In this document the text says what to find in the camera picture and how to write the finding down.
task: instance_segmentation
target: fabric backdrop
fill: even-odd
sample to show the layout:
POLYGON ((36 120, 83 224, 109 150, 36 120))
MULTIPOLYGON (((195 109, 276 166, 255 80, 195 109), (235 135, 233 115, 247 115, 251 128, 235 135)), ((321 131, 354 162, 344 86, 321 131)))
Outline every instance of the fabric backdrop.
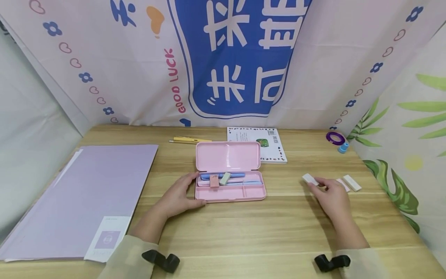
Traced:
POLYGON ((446 268, 446 27, 375 101, 349 138, 446 268))
POLYGON ((446 3, 3 0, 0 11, 81 133, 98 123, 348 133, 446 3))
POLYGON ((0 28, 1 244, 82 137, 0 28))

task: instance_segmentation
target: purple folder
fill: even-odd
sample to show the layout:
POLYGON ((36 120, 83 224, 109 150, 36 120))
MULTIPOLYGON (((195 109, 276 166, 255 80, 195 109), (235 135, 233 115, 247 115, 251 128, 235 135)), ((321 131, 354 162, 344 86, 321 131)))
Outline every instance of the purple folder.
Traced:
POLYGON ((83 258, 104 216, 133 215, 158 146, 80 149, 0 247, 1 260, 83 258))

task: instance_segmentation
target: pencil case lid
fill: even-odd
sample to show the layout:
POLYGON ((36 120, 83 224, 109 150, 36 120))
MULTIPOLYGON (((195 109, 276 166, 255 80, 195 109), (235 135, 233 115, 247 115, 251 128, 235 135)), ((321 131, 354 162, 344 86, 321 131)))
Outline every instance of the pencil case lid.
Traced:
POLYGON ((195 148, 199 171, 252 171, 260 167, 258 142, 199 142, 195 148))

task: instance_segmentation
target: pink pencil case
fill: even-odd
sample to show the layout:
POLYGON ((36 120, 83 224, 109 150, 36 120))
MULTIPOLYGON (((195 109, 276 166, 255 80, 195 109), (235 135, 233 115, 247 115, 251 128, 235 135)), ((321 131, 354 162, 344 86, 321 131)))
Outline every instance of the pink pencil case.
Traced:
POLYGON ((196 166, 200 174, 244 173, 245 181, 260 181, 259 185, 219 185, 217 188, 198 186, 195 183, 195 199, 208 203, 263 200, 266 188, 260 167, 258 142, 199 142, 196 146, 196 166))

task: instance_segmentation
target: book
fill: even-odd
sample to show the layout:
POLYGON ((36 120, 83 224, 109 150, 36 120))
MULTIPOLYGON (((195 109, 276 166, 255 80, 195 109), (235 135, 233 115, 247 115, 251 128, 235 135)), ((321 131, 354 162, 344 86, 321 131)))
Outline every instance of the book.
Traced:
POLYGON ((288 162, 279 132, 275 128, 228 127, 227 141, 260 143, 262 163, 286 164, 288 162))

